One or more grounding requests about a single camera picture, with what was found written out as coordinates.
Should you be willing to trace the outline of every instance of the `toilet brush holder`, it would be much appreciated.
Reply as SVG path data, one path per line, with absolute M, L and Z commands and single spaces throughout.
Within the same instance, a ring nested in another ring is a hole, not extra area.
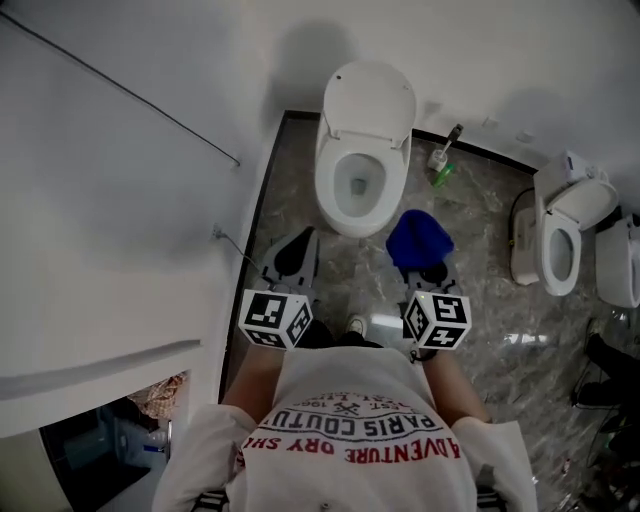
M 436 149 L 429 156 L 427 167 L 429 167 L 429 169 L 433 169 L 434 171 L 440 172 L 442 169 L 444 169 L 444 166 L 447 165 L 448 158 L 449 157 L 447 157 L 447 154 L 444 152 L 444 150 Z

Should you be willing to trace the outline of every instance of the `toilet lid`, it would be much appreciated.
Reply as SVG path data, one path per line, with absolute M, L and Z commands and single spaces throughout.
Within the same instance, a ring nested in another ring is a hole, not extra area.
M 609 215 L 618 205 L 618 193 L 608 182 L 598 179 L 579 181 L 558 194 L 549 210 L 560 212 L 584 231 Z
M 389 139 L 398 147 L 413 128 L 416 96 L 393 66 L 351 62 L 329 80 L 324 115 L 334 137 L 341 131 L 359 133 Z

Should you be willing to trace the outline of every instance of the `blue cloth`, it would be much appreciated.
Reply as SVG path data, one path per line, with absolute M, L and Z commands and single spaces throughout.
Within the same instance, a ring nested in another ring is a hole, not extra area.
M 426 270 L 453 251 L 453 241 L 438 221 L 421 210 L 407 210 L 387 238 L 387 251 L 402 275 Z

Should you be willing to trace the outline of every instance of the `gray marble floor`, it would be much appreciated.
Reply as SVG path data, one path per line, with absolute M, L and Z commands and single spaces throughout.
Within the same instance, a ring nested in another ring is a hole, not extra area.
M 316 227 L 321 252 L 314 316 L 340 334 L 350 313 L 398 316 L 397 303 L 404 299 L 406 287 L 384 243 L 405 210 L 432 214 L 455 242 L 461 285 L 472 304 L 473 329 L 457 350 L 459 359 L 496 420 L 519 421 L 537 479 L 540 510 L 573 504 L 589 444 L 604 414 L 575 409 L 569 403 L 585 364 L 582 342 L 587 320 L 609 311 L 596 296 L 593 233 L 584 235 L 580 278 L 570 295 L 552 297 L 539 285 L 515 285 L 508 266 L 509 208 L 521 190 L 533 186 L 532 178 L 453 150 L 450 161 L 455 172 L 442 188 L 434 189 L 434 174 L 426 167 L 434 145 L 414 139 L 405 192 L 394 219 L 369 238 L 342 237 L 324 222 L 316 205 L 316 129 L 314 121 L 287 123 L 253 255 L 259 259 L 271 240 L 293 229 Z M 247 287 L 254 277 L 247 276 Z M 236 332 L 230 379 L 247 343 Z M 563 473 L 567 460 L 569 469 Z

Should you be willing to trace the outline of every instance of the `white toilet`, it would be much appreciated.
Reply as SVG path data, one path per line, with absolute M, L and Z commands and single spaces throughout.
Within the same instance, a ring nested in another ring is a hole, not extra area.
M 338 233 L 362 238 L 391 220 L 404 190 L 416 97 L 382 62 L 351 62 L 324 93 L 316 141 L 320 211 Z
M 581 232 L 614 210 L 618 194 L 604 172 L 568 151 L 533 180 L 535 206 L 514 218 L 511 273 L 519 284 L 540 281 L 551 295 L 567 295 L 578 279 Z
M 640 305 L 640 217 L 628 215 L 596 234 L 598 296 L 621 308 Z

